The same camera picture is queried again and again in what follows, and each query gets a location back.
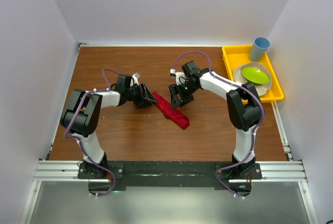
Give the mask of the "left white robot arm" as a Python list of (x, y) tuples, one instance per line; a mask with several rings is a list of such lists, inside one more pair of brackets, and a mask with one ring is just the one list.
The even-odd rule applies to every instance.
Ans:
[(95, 178), (110, 174), (106, 154), (96, 133), (100, 110), (119, 107), (126, 102), (132, 102), (136, 108), (142, 109), (157, 102), (146, 85), (138, 82), (138, 77), (138, 74), (119, 74), (116, 83), (107, 89), (75, 89), (61, 114), (60, 125), (66, 129), (64, 138), (76, 140), (83, 154), (83, 170)]

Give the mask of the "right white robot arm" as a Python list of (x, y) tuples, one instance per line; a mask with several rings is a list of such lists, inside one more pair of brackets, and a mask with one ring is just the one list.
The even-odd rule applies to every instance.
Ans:
[(181, 72), (172, 67), (170, 76), (175, 78), (175, 83), (169, 86), (172, 109), (192, 102), (193, 93), (199, 89), (226, 100), (230, 122), (236, 128), (236, 146), (232, 164), (217, 171), (220, 174), (229, 172), (239, 179), (245, 178), (255, 164), (255, 139), (264, 118), (264, 109), (255, 86), (230, 81), (211, 68), (200, 69), (194, 61), (184, 64)]

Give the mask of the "red cloth napkin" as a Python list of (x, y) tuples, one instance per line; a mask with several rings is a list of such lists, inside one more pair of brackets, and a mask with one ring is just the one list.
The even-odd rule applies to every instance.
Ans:
[(160, 96), (156, 91), (154, 91), (152, 95), (157, 99), (155, 105), (167, 120), (171, 120), (183, 130), (190, 126), (189, 119), (186, 115), (184, 115), (178, 109), (172, 109), (171, 104), (162, 96)]

